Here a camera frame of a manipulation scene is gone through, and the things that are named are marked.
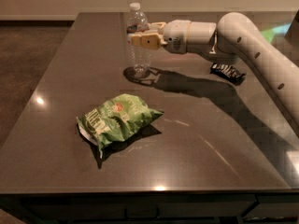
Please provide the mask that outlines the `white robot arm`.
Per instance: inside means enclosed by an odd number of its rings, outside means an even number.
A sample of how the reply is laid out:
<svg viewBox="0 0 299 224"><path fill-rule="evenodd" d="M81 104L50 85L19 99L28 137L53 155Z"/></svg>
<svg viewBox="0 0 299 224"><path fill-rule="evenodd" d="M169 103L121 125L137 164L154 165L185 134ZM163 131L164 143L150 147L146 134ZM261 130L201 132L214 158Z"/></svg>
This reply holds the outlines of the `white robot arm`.
<svg viewBox="0 0 299 224"><path fill-rule="evenodd" d="M130 33L128 42L143 49L194 53L213 63L231 63L239 58L274 94L286 120L291 125L299 123L299 67L266 41L255 24L241 13L228 13L217 23L151 23L144 32Z"/></svg>

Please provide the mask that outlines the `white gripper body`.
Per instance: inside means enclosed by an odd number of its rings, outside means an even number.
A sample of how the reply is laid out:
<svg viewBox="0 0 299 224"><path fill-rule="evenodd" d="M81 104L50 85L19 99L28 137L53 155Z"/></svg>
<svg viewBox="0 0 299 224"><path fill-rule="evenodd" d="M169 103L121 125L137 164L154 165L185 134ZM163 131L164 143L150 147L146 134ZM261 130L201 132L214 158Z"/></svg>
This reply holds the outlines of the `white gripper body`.
<svg viewBox="0 0 299 224"><path fill-rule="evenodd" d="M190 21L175 20L170 21L164 27L164 49L170 53L185 54L187 52L187 32Z"/></svg>

